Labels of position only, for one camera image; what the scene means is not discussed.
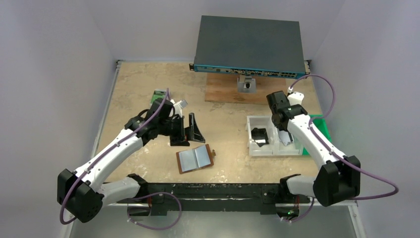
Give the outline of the brown leather card holder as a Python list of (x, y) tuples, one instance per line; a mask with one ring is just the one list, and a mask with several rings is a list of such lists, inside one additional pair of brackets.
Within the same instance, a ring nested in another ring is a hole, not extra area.
[(208, 144), (176, 153), (180, 174), (204, 169), (214, 165), (216, 152)]

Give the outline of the green plastic bin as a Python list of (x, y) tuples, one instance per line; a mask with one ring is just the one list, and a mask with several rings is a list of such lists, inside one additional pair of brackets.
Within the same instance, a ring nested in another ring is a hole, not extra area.
[(309, 115), (309, 116), (311, 118), (314, 118), (313, 124), (325, 136), (325, 138), (331, 142), (331, 136), (330, 136), (326, 121), (323, 118), (323, 115)]

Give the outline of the green white small box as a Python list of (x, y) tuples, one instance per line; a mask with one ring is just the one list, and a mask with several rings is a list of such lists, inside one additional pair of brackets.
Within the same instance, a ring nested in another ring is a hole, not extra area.
[(166, 88), (164, 90), (163, 89), (156, 89), (156, 90), (154, 90), (153, 95), (152, 95), (152, 98), (151, 98), (151, 101), (150, 101), (150, 105), (152, 105), (153, 102), (156, 99), (164, 98), (164, 97), (166, 97), (166, 99), (169, 100), (169, 101), (171, 100), (171, 94), (170, 94), (169, 88)]

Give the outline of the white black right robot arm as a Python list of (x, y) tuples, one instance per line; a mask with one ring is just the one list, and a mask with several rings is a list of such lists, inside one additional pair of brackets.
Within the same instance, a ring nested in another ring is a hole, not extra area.
[(282, 195), (315, 198), (322, 206), (352, 199), (360, 194), (361, 163), (336, 149), (313, 124), (313, 118), (300, 104), (291, 104), (292, 95), (283, 91), (268, 94), (274, 126), (294, 136), (309, 152), (318, 168), (315, 178), (295, 174), (280, 180)]

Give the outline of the white left plastic bin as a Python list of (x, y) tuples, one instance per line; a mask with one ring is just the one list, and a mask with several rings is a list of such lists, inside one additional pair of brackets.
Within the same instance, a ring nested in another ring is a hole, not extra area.
[[(248, 149), (251, 157), (272, 156), (274, 148), (275, 127), (272, 124), (271, 116), (247, 116), (246, 131), (248, 133)], [(269, 144), (259, 147), (251, 138), (253, 128), (265, 128), (267, 130)]]

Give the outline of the white middle plastic bin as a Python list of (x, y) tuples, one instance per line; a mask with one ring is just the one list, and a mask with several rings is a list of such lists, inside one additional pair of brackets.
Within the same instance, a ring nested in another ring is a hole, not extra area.
[(273, 148), (273, 155), (275, 156), (300, 156), (303, 154), (303, 145), (300, 141), (293, 136), (294, 143), (288, 146), (284, 146), (283, 143), (279, 140), (278, 131), (280, 129), (276, 129), (275, 137), (274, 137), (274, 148)]

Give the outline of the black cards in left bin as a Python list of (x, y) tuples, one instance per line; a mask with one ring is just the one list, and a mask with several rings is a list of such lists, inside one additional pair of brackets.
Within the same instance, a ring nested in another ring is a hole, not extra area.
[(253, 128), (251, 130), (251, 138), (259, 147), (269, 144), (269, 138), (265, 128)]

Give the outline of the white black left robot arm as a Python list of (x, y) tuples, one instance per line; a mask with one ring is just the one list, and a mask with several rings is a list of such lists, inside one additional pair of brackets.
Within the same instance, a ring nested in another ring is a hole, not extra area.
[(151, 196), (148, 182), (139, 175), (130, 174), (111, 183), (105, 180), (129, 156), (159, 135), (169, 137), (171, 146), (189, 146), (191, 141), (205, 143), (193, 113), (189, 114), (188, 127), (184, 127), (184, 116), (176, 113), (170, 100), (154, 100), (149, 109), (132, 117), (118, 136), (94, 158), (73, 171), (65, 169), (58, 175), (60, 222), (67, 225), (78, 219), (86, 223), (105, 205)]

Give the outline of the white plastic bin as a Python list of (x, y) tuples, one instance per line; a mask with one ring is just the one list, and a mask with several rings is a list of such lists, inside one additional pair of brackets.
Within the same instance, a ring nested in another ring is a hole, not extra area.
[[(247, 116), (246, 131), (248, 133), (248, 149), (251, 157), (272, 156), (274, 148), (275, 127), (272, 124), (271, 116)], [(269, 144), (259, 147), (251, 138), (253, 128), (265, 128), (267, 130)]]
[(300, 156), (303, 154), (303, 145), (300, 141), (293, 136), (294, 143), (288, 146), (284, 146), (283, 143), (279, 140), (278, 131), (280, 129), (276, 129), (275, 137), (274, 137), (274, 148), (273, 148), (273, 155), (275, 156)]

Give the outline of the brown wooden board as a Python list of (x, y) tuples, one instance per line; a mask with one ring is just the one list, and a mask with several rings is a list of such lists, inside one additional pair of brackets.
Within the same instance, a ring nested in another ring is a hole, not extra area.
[(255, 79), (255, 93), (239, 92), (238, 75), (208, 73), (206, 81), (206, 102), (241, 103), (241, 104), (267, 104), (266, 96), (276, 91), (286, 91), (286, 79), (253, 76)]

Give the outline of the grey cards in middle bin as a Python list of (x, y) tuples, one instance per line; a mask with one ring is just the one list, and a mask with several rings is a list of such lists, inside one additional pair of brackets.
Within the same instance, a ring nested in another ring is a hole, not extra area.
[(285, 130), (278, 131), (279, 140), (283, 143), (284, 146), (288, 146), (294, 143), (294, 139), (291, 133)]

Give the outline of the grey blue network switch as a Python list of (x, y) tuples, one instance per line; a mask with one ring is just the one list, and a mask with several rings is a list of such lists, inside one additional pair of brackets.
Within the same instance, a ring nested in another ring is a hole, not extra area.
[(300, 24), (203, 15), (196, 54), (189, 69), (298, 79), (306, 75)]

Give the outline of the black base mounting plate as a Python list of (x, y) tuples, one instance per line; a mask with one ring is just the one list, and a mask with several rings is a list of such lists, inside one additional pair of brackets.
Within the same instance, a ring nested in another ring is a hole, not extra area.
[(310, 198), (283, 191), (279, 183), (148, 183), (134, 198), (121, 204), (146, 204), (152, 216), (169, 211), (258, 212), (276, 215), (280, 204), (293, 206)]

